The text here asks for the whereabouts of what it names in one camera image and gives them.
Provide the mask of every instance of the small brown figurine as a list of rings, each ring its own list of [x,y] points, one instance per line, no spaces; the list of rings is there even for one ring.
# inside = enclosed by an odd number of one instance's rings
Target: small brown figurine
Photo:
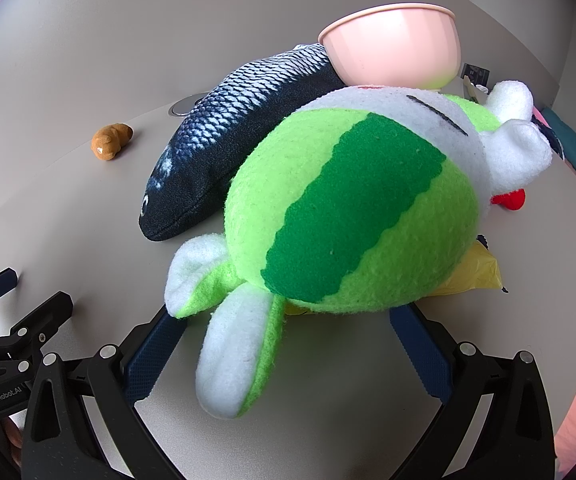
[[[90,148],[97,158],[110,160],[132,139],[132,128],[127,124],[110,124],[94,134]]]

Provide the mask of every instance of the green plush toy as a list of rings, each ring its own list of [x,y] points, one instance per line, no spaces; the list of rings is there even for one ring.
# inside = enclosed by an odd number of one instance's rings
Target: green plush toy
[[[525,85],[500,83],[486,106],[349,87],[257,146],[232,181],[225,235],[184,243],[165,288],[175,317],[218,305],[196,373],[207,412],[233,418],[259,396],[287,300],[315,312],[383,310],[450,276],[491,196],[550,163]]]

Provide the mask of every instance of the bowl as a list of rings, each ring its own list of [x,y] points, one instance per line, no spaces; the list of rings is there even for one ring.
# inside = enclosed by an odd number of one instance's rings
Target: bowl
[[[431,4],[391,4],[350,14],[319,34],[349,86],[438,90],[458,74],[462,51],[452,11]]]

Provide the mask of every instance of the yellow bag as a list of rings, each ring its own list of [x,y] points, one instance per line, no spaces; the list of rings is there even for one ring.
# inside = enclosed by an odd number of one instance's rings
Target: yellow bag
[[[463,256],[461,263],[454,269],[445,282],[435,288],[428,296],[447,296],[458,294],[472,288],[502,288],[501,273],[497,259],[481,242],[475,240],[472,247]],[[287,316],[314,314],[311,310],[288,302]]]

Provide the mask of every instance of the red plush tongue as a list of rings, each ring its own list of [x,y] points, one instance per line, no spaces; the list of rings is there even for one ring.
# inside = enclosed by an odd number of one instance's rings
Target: red plush tongue
[[[526,192],[523,189],[511,191],[504,195],[495,195],[490,199],[491,204],[502,205],[506,209],[510,209],[510,211],[521,209],[524,202],[526,202]]]

